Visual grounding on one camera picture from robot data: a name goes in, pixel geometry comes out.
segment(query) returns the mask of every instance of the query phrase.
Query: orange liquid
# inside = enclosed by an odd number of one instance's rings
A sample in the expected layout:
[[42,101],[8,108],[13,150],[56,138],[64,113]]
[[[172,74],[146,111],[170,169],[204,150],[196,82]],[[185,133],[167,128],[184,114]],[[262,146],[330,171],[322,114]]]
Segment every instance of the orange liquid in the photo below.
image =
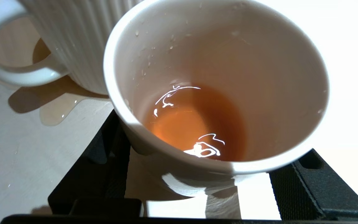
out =
[[154,135],[188,154],[243,161],[246,132],[236,106],[215,89],[200,84],[167,89],[148,110],[144,125]]

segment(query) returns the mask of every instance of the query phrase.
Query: mug handle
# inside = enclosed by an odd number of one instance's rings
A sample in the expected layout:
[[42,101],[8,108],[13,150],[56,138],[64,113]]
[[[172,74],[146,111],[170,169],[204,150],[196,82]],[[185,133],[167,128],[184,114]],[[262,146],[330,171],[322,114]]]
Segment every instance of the mug handle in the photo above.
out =
[[[17,0],[0,0],[0,29],[4,24],[28,14]],[[0,80],[19,86],[44,85],[67,74],[67,68],[52,54],[26,67],[12,68],[0,65]]]

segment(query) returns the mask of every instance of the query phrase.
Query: ribbed white mug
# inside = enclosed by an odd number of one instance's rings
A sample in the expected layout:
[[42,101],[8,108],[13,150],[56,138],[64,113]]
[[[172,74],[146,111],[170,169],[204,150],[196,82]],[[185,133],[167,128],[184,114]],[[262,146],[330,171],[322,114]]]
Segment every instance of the ribbed white mug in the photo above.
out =
[[116,22],[142,0],[0,0],[0,28],[29,16],[52,54],[24,68],[0,65],[0,80],[43,85],[69,75],[83,88],[107,94],[103,52]]

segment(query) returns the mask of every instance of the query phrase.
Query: white cup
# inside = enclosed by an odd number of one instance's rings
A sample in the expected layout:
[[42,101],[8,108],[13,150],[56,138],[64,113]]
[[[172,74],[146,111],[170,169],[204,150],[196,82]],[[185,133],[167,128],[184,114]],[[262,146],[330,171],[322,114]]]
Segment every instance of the white cup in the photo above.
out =
[[[329,96],[325,66],[311,40],[252,0],[138,4],[108,39],[104,74],[141,162],[186,196],[211,194],[300,158],[316,142]],[[247,133],[244,162],[183,153],[142,125],[160,91],[179,82],[209,85],[235,103]]]
[[141,0],[0,0],[0,28],[30,16],[52,54],[24,68],[0,65],[0,80],[43,85],[69,75],[83,88],[107,94],[102,60],[115,23]]

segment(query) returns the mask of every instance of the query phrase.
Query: water droplet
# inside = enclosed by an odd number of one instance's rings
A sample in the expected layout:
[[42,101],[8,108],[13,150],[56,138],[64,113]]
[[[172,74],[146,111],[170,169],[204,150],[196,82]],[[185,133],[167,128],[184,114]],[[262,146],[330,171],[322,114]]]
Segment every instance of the water droplet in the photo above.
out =
[[233,32],[232,32],[232,35],[233,35],[234,37],[237,37],[239,34],[240,34],[240,31],[239,31],[239,30],[236,30],[236,31],[233,31]]
[[252,45],[252,44],[248,43],[244,38],[241,38],[241,40],[242,40],[245,44]]

